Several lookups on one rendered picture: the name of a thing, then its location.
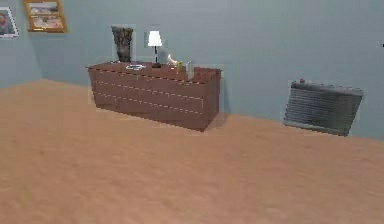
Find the brown chest of drawers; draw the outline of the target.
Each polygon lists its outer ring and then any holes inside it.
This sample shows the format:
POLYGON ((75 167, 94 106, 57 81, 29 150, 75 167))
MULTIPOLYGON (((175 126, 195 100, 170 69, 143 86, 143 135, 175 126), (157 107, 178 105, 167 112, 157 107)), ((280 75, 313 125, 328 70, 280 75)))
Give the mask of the brown chest of drawers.
POLYGON ((87 68, 100 109, 204 131, 219 113, 219 69, 196 67, 192 77, 165 65, 104 62, 87 68))

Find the white table lamp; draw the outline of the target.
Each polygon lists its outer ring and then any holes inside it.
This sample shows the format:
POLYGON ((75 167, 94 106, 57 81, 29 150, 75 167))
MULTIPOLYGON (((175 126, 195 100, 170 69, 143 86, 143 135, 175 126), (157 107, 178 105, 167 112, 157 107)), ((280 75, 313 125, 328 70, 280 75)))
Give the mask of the white table lamp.
POLYGON ((152 67, 160 68, 161 64, 158 61, 158 48, 162 46, 162 39, 159 31, 154 30, 149 32, 148 46, 154 48, 155 62, 152 64, 152 67))

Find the dark grey vase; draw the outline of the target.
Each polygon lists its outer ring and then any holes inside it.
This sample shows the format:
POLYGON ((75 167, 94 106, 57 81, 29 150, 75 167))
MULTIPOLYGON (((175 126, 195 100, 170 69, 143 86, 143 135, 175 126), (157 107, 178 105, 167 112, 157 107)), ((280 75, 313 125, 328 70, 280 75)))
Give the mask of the dark grey vase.
POLYGON ((111 29, 118 59, 121 62, 130 62, 133 29, 128 27, 117 26, 112 26, 111 29))

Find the gold framed picture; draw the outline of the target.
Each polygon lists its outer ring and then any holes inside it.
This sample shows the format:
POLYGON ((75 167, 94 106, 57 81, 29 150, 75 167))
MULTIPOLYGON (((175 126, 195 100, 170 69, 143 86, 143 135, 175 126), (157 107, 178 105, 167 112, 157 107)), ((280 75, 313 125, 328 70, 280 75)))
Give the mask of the gold framed picture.
POLYGON ((29 32, 67 33, 60 0, 22 0, 29 32))

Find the white framed picture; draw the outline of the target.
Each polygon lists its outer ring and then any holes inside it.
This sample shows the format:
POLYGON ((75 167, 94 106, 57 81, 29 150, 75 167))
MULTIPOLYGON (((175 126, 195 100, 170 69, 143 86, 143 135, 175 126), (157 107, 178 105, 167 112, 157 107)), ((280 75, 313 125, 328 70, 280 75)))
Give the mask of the white framed picture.
POLYGON ((0 38, 13 38, 18 36, 19 32, 11 8, 0 7, 0 38))

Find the grey wall radiator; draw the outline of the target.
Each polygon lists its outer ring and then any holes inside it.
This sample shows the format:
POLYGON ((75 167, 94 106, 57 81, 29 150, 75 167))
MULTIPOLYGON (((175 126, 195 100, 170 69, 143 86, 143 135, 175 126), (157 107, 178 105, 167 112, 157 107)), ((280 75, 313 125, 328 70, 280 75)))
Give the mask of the grey wall radiator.
POLYGON ((359 88, 293 81, 283 123, 348 136, 363 97, 359 88))

